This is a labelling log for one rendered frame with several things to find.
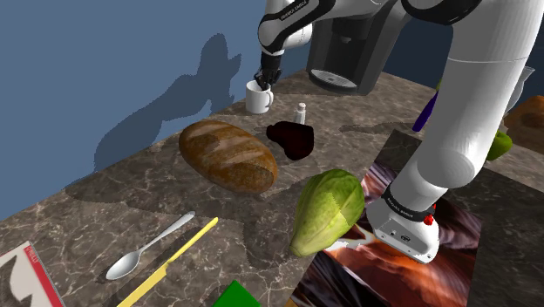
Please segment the white mug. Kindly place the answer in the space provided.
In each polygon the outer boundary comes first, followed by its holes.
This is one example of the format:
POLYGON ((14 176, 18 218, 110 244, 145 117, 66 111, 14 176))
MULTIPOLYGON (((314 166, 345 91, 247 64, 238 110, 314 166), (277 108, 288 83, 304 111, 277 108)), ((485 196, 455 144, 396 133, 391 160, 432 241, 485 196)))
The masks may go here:
POLYGON ((246 110, 253 114, 266 113, 274 102, 274 93, 270 87, 263 90, 255 80, 246 84, 246 110))

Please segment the dark red lump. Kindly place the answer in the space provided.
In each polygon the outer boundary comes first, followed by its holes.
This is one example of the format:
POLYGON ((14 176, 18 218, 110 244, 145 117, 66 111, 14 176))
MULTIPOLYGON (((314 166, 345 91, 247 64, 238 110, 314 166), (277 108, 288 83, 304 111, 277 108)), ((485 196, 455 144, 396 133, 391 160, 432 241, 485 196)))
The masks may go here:
POLYGON ((301 160, 314 149, 314 129, 312 126, 289 121, 279 121, 269 125, 267 137, 276 142, 290 160, 301 160))

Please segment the black coffee machine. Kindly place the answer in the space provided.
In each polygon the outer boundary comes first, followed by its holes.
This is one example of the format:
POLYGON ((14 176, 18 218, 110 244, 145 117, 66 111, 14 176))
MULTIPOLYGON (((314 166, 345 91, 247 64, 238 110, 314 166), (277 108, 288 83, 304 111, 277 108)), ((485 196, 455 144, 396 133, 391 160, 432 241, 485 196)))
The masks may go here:
POLYGON ((369 94, 410 19, 400 0, 385 0, 374 12, 315 22, 309 79, 331 92, 369 94))

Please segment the brown bread loaf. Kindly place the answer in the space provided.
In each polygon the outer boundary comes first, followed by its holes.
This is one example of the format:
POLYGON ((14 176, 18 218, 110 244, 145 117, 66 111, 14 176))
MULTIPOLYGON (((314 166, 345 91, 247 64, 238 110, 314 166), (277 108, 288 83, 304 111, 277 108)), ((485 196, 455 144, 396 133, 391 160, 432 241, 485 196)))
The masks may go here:
POLYGON ((187 126, 179 137, 180 154, 197 173, 236 193, 260 194, 277 179, 269 148, 245 130, 218 120, 187 126))

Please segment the green lettuce head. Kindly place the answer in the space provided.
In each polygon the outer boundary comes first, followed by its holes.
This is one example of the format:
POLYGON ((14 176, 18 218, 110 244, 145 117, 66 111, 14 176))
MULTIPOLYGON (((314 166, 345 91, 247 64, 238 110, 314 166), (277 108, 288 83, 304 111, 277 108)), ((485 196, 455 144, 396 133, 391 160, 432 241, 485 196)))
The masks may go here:
POLYGON ((312 176, 300 194, 289 249, 304 257, 327 249, 364 212, 360 180, 343 169, 312 176))

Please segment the purple eggplant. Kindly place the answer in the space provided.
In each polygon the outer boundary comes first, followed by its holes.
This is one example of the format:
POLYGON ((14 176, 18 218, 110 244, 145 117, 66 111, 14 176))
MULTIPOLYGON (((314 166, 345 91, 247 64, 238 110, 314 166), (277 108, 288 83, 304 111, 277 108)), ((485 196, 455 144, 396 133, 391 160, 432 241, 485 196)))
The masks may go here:
POLYGON ((412 126, 412 130, 414 132, 420 132, 422 130, 422 128, 425 126, 425 123, 427 122, 427 120, 429 119, 429 117, 430 117, 430 115, 432 113, 432 109, 433 109, 433 107, 435 105, 436 99, 437 99, 438 94, 439 94, 439 88, 440 88, 441 81, 442 81, 442 79, 439 80, 437 86, 435 87, 435 94, 429 100, 429 102, 425 105, 424 109, 422 110, 422 112, 420 113, 420 115, 418 116, 416 121, 414 122, 414 124, 412 126))

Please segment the yellow knife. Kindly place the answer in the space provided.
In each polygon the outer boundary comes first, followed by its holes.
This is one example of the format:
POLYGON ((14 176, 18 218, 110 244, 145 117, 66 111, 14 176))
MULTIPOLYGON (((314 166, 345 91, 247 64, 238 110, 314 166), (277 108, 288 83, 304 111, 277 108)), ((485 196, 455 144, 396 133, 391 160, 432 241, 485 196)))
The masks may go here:
POLYGON ((139 299, 141 299, 155 284, 162 280, 167 275, 167 267, 170 263, 178 259, 185 251, 187 251, 195 242, 204 236, 216 223, 218 217, 213 218, 207 225, 199 230, 191 239, 189 239, 179 250, 177 250, 170 258, 168 258, 152 275, 150 275, 141 285, 131 292, 123 301, 116 307, 132 307, 139 299))

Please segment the green box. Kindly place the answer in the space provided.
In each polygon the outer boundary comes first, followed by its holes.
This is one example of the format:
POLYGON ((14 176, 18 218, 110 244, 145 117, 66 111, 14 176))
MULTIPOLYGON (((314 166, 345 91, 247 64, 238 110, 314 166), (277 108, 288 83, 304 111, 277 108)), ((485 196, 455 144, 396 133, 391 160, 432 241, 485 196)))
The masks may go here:
POLYGON ((261 307, 261 304, 238 281, 233 280, 212 307, 261 307))

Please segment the silver spoon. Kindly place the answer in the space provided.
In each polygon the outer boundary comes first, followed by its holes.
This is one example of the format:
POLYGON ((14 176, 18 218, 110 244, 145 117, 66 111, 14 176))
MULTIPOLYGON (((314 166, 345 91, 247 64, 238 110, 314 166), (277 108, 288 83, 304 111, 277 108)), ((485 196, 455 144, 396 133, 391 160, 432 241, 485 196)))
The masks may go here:
POLYGON ((116 263, 114 263, 111 268, 106 272, 105 278, 109 281, 120 279, 123 276, 130 274, 139 264, 139 260, 143 252, 154 245, 156 242, 161 240, 163 237, 173 233, 175 230, 179 229, 181 226, 185 225, 191 219, 195 217, 194 211, 189 211, 180 217, 177 221, 173 222, 166 229, 164 229, 160 234, 155 236, 150 242, 145 244, 139 249, 136 249, 130 253, 122 256, 116 263))

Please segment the green bell pepper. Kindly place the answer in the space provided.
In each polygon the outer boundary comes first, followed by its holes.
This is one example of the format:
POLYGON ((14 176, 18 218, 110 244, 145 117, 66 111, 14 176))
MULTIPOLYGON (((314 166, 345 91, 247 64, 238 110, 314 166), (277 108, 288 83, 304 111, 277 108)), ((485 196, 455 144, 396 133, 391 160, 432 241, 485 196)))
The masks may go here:
POLYGON ((490 146, 486 160, 496 160, 506 152, 508 152, 513 145, 512 139, 502 131, 498 130, 494 136, 493 143, 490 146))

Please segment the patterned robot stand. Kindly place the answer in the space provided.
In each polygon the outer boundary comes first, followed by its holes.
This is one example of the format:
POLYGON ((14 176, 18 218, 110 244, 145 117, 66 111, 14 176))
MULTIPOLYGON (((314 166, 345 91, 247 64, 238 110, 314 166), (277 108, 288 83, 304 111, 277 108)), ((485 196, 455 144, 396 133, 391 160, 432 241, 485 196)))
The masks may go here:
POLYGON ((366 217, 317 253, 285 307, 466 307, 482 221, 439 199, 440 246, 420 264, 380 242, 366 217))

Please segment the round brown bread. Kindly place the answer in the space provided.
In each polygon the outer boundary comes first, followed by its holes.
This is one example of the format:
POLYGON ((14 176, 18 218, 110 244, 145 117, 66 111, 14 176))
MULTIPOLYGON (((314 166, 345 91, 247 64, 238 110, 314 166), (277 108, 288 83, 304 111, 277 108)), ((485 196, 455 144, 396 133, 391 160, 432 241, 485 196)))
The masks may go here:
POLYGON ((515 107, 504 125, 514 144, 544 154, 544 96, 530 97, 515 107))

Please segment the red and white book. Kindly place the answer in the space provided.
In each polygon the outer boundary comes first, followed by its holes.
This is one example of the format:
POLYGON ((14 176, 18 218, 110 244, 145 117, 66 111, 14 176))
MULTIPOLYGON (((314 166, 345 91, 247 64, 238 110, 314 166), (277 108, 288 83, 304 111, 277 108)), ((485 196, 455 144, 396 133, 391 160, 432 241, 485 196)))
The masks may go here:
POLYGON ((29 241, 0 256, 0 307, 66 307, 29 241))

